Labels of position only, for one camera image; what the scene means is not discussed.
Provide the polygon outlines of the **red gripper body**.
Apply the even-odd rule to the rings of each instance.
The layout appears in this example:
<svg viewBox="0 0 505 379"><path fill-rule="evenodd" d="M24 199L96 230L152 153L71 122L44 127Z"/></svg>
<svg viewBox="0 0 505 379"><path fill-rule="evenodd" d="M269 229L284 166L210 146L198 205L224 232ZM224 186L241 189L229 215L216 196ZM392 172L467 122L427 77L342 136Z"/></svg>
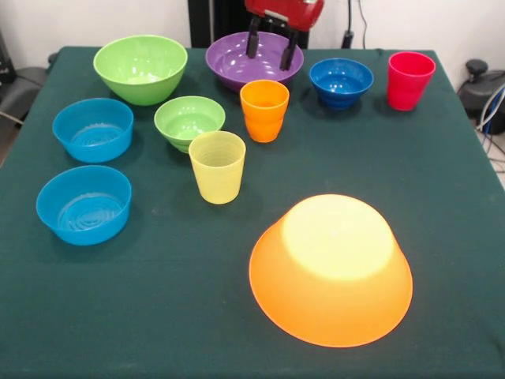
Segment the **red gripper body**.
<svg viewBox="0 0 505 379"><path fill-rule="evenodd" d="M308 32L317 22L324 0L245 0L252 14L251 25L257 28L262 20L273 21L281 27Z"/></svg>

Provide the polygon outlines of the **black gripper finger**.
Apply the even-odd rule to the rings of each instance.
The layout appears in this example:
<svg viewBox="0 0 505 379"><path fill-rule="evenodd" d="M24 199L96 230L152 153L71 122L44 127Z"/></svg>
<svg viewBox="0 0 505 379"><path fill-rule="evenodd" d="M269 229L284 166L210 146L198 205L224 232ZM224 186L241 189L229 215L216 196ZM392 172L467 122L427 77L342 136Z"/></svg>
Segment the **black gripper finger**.
<svg viewBox="0 0 505 379"><path fill-rule="evenodd" d="M249 25L248 41L246 46L246 55L248 58L255 58L259 44L258 29L260 27L261 18L257 15L252 16Z"/></svg>
<svg viewBox="0 0 505 379"><path fill-rule="evenodd" d="M284 49L281 57L279 68L282 71L287 71L291 67L291 62L294 56L294 52L296 51L297 38L299 34L299 31L292 28L287 28L286 30L289 32L289 42L286 45L286 48Z"/></svg>

